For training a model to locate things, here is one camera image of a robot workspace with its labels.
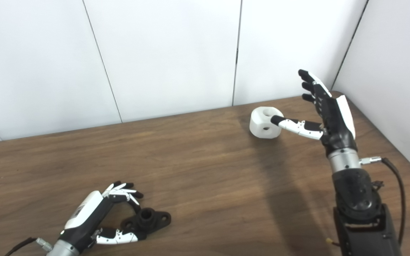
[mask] robotic hand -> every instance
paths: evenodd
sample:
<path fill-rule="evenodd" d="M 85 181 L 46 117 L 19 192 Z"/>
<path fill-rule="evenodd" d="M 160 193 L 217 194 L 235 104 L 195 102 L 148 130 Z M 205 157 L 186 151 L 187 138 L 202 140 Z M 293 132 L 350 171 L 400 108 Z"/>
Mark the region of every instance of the robotic hand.
<path fill-rule="evenodd" d="M 170 214 L 151 208 L 142 209 L 137 199 L 143 198 L 143 194 L 130 189 L 133 186 L 133 183 L 117 181 L 102 194 L 99 191 L 91 192 L 66 222 L 54 246 L 42 238 L 29 238 L 7 255 L 35 240 L 44 250 L 48 251 L 47 256 L 78 256 L 95 244 L 137 242 L 146 239 L 148 234 L 168 226 L 171 222 Z M 98 228 L 112 206 L 122 202 L 127 202 L 132 206 L 136 215 L 124 220 L 120 229 Z"/>
<path fill-rule="evenodd" d="M 372 157 L 359 159 L 355 143 L 355 128 L 345 96 L 333 98 L 324 84 L 313 74 L 299 70 L 302 87 L 310 94 L 302 98 L 312 102 L 323 123 L 298 121 L 273 115 L 271 123 L 283 129 L 312 139 L 318 139 L 325 147 L 332 168 L 337 207 L 333 209 L 335 226 L 343 255 L 353 256 L 401 256 L 400 244 L 404 221 L 400 229 L 400 241 L 396 234 L 388 207 L 374 188 L 368 172 L 362 164 L 382 161 L 390 167 L 387 159 Z M 402 204 L 404 189 L 400 183 Z"/>

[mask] wooden table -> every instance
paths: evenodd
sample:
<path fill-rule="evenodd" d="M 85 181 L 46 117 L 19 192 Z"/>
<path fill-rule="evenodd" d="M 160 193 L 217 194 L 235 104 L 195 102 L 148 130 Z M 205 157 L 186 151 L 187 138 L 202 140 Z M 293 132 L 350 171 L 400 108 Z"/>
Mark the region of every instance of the wooden table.
<path fill-rule="evenodd" d="M 318 141 L 283 131 L 272 139 L 249 133 L 255 107 L 317 121 L 299 97 L 165 118 L 0 142 L 0 256 L 26 237 L 54 243 L 65 222 L 93 190 L 116 180 L 134 182 L 143 207 L 168 211 L 172 224 L 147 240 L 97 245 L 89 256 L 329 256 L 337 239 L 331 170 Z M 410 164 L 351 106 L 359 155 L 388 157 L 407 193 L 402 251 L 410 255 Z M 381 196 L 400 220 L 394 175 L 382 164 L 366 166 L 383 180 Z M 118 227 L 133 215 L 113 208 L 103 225 Z M 43 255 L 29 245 L 15 256 Z"/>

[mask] metal connector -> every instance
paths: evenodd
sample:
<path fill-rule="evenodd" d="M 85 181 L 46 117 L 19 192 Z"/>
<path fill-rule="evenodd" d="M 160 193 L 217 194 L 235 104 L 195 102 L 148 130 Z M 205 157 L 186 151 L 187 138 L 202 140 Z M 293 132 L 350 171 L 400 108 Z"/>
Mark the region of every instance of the metal connector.
<path fill-rule="evenodd" d="M 373 162 L 381 162 L 382 158 L 380 156 L 373 156 L 373 157 L 365 157 L 360 159 L 360 164 L 372 164 Z"/>
<path fill-rule="evenodd" d="M 40 237 L 36 239 L 36 243 L 42 246 L 42 249 L 44 249 L 47 252 L 50 252 L 53 249 L 53 246 L 49 242 L 45 241 Z"/>

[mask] black plastic part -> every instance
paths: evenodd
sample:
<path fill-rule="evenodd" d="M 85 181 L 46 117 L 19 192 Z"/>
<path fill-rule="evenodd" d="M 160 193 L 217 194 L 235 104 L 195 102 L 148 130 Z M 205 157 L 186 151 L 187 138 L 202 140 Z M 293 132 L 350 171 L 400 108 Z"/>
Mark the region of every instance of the black plastic part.
<path fill-rule="evenodd" d="M 312 86 L 311 83 L 308 82 L 303 82 L 301 83 L 301 87 L 303 87 L 303 89 L 311 92 L 312 94 L 314 94 L 314 87 Z"/>
<path fill-rule="evenodd" d="M 311 121 L 305 121 L 305 129 L 309 131 L 316 131 L 320 132 L 322 131 L 321 129 L 322 123 L 316 123 L 316 122 L 311 122 Z"/>
<path fill-rule="evenodd" d="M 274 125 L 279 125 L 280 122 L 287 120 L 287 119 L 291 120 L 294 123 L 298 123 L 298 119 L 284 118 L 284 117 L 277 116 L 277 115 L 272 116 L 272 118 L 270 119 L 270 122 Z"/>
<path fill-rule="evenodd" d="M 312 83 L 314 82 L 314 79 L 309 75 L 309 72 L 306 70 L 299 69 L 298 70 L 298 75 L 303 79 L 303 81 Z"/>
<path fill-rule="evenodd" d="M 91 237 L 98 225 L 112 209 L 114 203 L 108 198 L 102 199 L 101 203 L 94 209 L 92 214 L 78 227 L 66 229 L 58 239 L 73 245 L 80 253 L 89 248 L 94 240 Z"/>
<path fill-rule="evenodd" d="M 117 229 L 115 228 L 101 228 L 101 232 L 99 233 L 99 236 L 105 237 L 105 238 L 115 238 L 117 235 Z"/>
<path fill-rule="evenodd" d="M 336 99 L 324 98 L 319 107 L 316 104 L 316 108 L 319 109 L 318 112 L 322 117 L 326 130 L 326 133 L 320 138 L 322 145 L 325 147 L 325 154 L 328 156 L 337 149 L 345 148 L 357 151 L 357 144 L 343 120 Z"/>
<path fill-rule="evenodd" d="M 306 101 L 309 101 L 309 102 L 312 102 L 312 103 L 314 103 L 316 101 L 316 99 L 311 94 L 302 94 L 301 98 L 303 100 L 306 100 Z"/>
<path fill-rule="evenodd" d="M 279 125 L 279 123 L 284 121 L 284 120 L 286 120 L 286 118 L 274 115 L 270 119 L 270 122 L 272 122 L 272 124 L 274 124 L 274 125 Z"/>
<path fill-rule="evenodd" d="M 121 203 L 126 202 L 127 197 L 123 194 L 114 194 L 112 196 L 109 196 L 109 200 L 112 201 L 112 203 Z"/>
<path fill-rule="evenodd" d="M 342 255 L 401 256 L 392 217 L 386 204 L 373 225 L 350 226 L 347 217 L 333 208 L 335 227 Z"/>
<path fill-rule="evenodd" d="M 143 208 L 135 216 L 123 220 L 121 229 L 123 234 L 134 233 L 138 240 L 144 240 L 147 235 L 167 227 L 171 221 L 168 212 Z"/>
<path fill-rule="evenodd" d="M 381 199 L 368 172 L 346 169 L 332 175 L 336 204 L 348 223 L 369 224 L 380 214 Z"/>

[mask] black cable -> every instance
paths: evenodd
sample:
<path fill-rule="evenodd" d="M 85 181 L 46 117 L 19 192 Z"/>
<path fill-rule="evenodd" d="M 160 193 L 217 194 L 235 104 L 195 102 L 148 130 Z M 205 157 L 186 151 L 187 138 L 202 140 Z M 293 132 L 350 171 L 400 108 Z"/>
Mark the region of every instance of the black cable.
<path fill-rule="evenodd" d="M 401 194 L 401 225 L 400 225 L 400 233 L 398 234 L 398 244 L 401 246 L 403 242 L 403 235 L 404 235 L 404 228 L 406 223 L 406 194 L 404 190 L 403 180 L 401 179 L 400 172 L 398 169 L 389 161 L 387 158 L 383 158 L 382 162 L 387 165 L 387 167 L 393 172 L 398 180 L 398 184 L 400 185 L 400 194 Z"/>
<path fill-rule="evenodd" d="M 32 237 L 27 238 L 26 240 L 20 242 L 18 245 L 14 246 L 8 253 L 6 253 L 5 256 L 11 255 L 12 253 L 14 253 L 15 251 L 17 251 L 18 249 L 22 248 L 23 246 L 25 246 L 25 245 L 27 245 L 27 244 L 30 244 L 30 243 L 32 243 L 32 242 L 34 242 L 34 241 L 36 241 L 36 239 L 37 239 L 37 238 L 32 238 Z"/>

